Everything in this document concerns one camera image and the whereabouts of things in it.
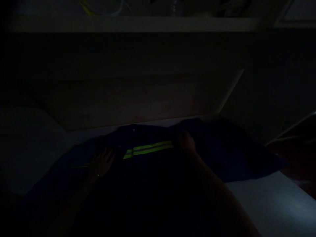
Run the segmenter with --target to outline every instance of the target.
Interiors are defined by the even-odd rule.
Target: hand
[[[109,171],[115,158],[115,154],[113,156],[111,156],[111,154],[112,150],[107,152],[107,149],[105,149],[98,156],[94,155],[88,172],[87,182],[89,184],[94,184]]]
[[[184,130],[178,135],[178,141],[182,150],[186,153],[195,154],[195,142],[188,131]]]

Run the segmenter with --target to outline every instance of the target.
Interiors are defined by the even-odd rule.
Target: wall
[[[221,115],[263,144],[316,111],[315,61],[246,69]]]

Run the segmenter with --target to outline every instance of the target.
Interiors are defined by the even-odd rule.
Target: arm
[[[67,236],[96,181],[107,173],[113,163],[115,155],[111,157],[112,151],[108,153],[106,151],[105,149],[98,157],[94,156],[86,181],[66,202],[65,206],[60,209],[55,220],[45,230],[45,236]]]
[[[224,236],[260,236],[251,219],[233,193],[211,171],[195,151],[195,142],[188,132],[179,136],[179,144],[186,153],[197,182],[203,190],[207,208],[215,210]]]

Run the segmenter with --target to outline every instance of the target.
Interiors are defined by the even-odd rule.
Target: reflective stripe
[[[123,157],[123,160],[128,159],[128,158],[132,158],[132,157],[133,157],[133,149],[127,150],[124,157]]]
[[[172,145],[172,142],[171,141],[167,141],[167,142],[155,143],[155,144],[152,144],[152,145],[138,146],[138,147],[134,147],[134,151],[142,150],[142,149],[150,148],[150,147],[156,147],[156,146],[160,146],[160,145]]]
[[[159,151],[159,150],[164,150],[167,148],[173,148],[173,145],[164,145],[164,146],[158,146],[158,147],[153,147],[152,149],[144,149],[141,151],[136,151],[134,152],[134,155],[142,155],[142,154],[147,154],[147,153],[151,153],[151,152],[155,152],[155,151]]]

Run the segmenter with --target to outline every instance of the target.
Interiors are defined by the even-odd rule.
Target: fabric
[[[15,207],[15,213],[24,222],[49,220],[56,206],[80,186],[92,157],[113,147],[117,159],[89,195],[74,235],[90,234],[98,222],[122,233],[153,235],[153,230],[161,234],[167,229],[170,233],[172,223],[175,234],[206,235],[206,224],[199,218],[203,198],[176,143],[182,129],[189,131],[198,154],[223,182],[260,178],[285,165],[225,120],[204,123],[190,119],[169,128],[133,124],[64,154]]]

